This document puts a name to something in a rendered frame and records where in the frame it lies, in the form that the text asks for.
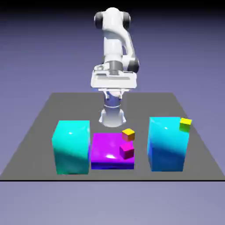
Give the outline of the large purple box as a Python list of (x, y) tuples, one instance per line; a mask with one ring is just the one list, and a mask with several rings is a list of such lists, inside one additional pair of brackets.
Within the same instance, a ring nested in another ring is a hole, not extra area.
[(120, 145), (126, 142), (122, 139), (122, 133), (94, 133), (91, 147), (92, 170), (133, 170), (134, 157), (124, 160), (120, 155)]

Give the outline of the small yellow orange cube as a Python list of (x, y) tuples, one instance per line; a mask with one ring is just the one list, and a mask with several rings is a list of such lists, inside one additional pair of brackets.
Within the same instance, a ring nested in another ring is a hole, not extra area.
[(127, 129), (123, 130), (122, 131), (122, 139), (127, 141), (127, 142), (134, 141), (135, 131), (130, 129), (130, 128), (127, 128)]

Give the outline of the large sky blue box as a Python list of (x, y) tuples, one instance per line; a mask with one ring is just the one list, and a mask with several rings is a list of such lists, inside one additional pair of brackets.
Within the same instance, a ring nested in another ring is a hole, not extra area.
[(182, 172), (189, 133), (179, 130), (181, 117), (149, 118), (147, 154), (151, 171)]

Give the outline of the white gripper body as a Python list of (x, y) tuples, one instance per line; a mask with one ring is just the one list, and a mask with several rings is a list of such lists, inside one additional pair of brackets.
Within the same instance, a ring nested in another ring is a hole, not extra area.
[(118, 75), (110, 75), (108, 70), (93, 71), (91, 87), (98, 89), (135, 89), (137, 74), (119, 71)]

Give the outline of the large teal box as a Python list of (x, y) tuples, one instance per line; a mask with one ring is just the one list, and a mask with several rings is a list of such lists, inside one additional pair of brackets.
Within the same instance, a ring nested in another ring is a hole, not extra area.
[(51, 143), (57, 174), (88, 174), (91, 147), (90, 121), (58, 121)]

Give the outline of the small magenta cube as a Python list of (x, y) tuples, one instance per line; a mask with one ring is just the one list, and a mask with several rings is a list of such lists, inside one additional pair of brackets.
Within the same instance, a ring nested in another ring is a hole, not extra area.
[(124, 160), (134, 157), (134, 146), (131, 142), (120, 145), (120, 155)]

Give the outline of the small yellow green cube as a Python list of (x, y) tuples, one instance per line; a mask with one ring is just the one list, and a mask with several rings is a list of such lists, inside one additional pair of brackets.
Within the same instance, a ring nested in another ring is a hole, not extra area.
[(182, 131), (182, 132), (189, 133), (191, 123), (192, 123), (191, 119), (181, 117), (180, 124), (179, 124), (179, 130)]

